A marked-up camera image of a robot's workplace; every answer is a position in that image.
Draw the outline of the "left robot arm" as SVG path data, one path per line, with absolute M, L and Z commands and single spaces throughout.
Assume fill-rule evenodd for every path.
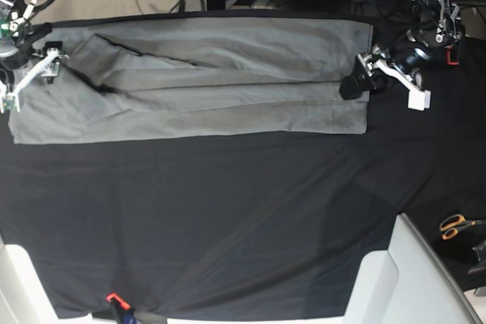
M 424 88 L 421 69 L 433 60 L 459 64 L 465 36 L 460 7 L 454 0 L 407 2 L 412 16 L 407 31 L 387 46 L 377 44 L 356 55 L 351 74 L 339 87 L 344 100 L 400 83 L 408 91 L 409 109 L 424 111 L 431 105 L 431 91 Z

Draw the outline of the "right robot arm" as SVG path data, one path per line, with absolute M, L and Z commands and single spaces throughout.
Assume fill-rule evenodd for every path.
M 1 0 L 1 85 L 14 84 L 13 71 L 36 52 L 33 44 L 52 32 L 52 25 L 32 25 L 32 19 L 55 0 Z

